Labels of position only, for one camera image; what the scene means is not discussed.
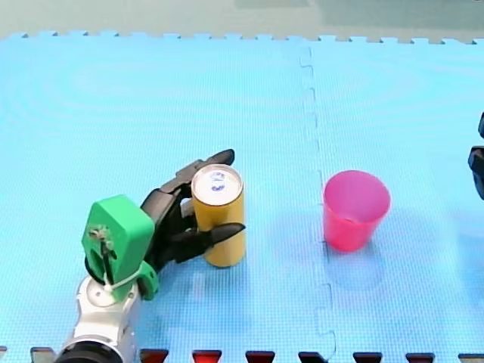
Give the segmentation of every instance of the green robot part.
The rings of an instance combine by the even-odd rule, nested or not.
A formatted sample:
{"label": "green robot part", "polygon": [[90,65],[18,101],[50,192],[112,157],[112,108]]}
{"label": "green robot part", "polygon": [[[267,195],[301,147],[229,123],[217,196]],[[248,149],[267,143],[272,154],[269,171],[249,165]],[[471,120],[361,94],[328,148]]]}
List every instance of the green robot part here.
{"label": "green robot part", "polygon": [[117,301],[137,283],[143,299],[157,293],[157,273],[144,261],[154,229],[153,220],[125,195],[92,205],[82,246],[90,273],[104,281]]}

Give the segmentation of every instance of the can lid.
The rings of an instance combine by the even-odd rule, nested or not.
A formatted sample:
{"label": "can lid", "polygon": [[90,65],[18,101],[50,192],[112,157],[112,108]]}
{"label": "can lid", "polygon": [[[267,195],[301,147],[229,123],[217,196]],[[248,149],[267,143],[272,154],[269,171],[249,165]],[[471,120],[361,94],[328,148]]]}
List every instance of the can lid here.
{"label": "can lid", "polygon": [[242,192],[242,179],[228,165],[211,164],[200,169],[191,181],[191,193],[200,202],[223,206],[236,200]]}

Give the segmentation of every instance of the plastic cup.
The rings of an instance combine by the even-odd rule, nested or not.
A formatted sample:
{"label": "plastic cup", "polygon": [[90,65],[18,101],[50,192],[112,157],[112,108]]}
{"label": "plastic cup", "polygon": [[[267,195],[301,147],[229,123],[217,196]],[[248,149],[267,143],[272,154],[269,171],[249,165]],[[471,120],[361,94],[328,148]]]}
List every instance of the plastic cup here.
{"label": "plastic cup", "polygon": [[324,187],[324,239],[335,250],[353,252],[368,243],[390,207],[386,186],[372,174],[339,172]]}

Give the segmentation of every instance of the yellow can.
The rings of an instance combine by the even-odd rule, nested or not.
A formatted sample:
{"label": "yellow can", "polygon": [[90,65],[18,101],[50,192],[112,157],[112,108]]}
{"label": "yellow can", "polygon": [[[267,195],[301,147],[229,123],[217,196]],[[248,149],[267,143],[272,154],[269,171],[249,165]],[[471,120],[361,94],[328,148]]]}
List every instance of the yellow can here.
{"label": "yellow can", "polygon": [[[244,183],[234,168],[224,164],[204,166],[191,181],[191,193],[201,231],[230,222],[245,224]],[[243,230],[207,250],[205,260],[217,267],[236,265],[245,256],[245,240]]]}

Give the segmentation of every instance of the blue foam mat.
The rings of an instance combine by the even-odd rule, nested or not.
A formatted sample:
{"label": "blue foam mat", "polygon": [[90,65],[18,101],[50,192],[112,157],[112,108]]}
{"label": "blue foam mat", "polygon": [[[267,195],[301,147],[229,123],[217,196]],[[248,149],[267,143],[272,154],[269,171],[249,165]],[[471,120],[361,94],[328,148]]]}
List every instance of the blue foam mat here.
{"label": "blue foam mat", "polygon": [[[93,201],[141,202],[227,147],[247,183],[247,257],[163,271],[141,348],[168,349],[167,362],[198,349],[230,362],[484,350],[484,206],[466,166],[479,42],[51,35],[0,42],[3,362],[58,349],[75,324]],[[321,185],[351,168],[389,185],[392,210],[369,248],[340,256],[321,242]]]}

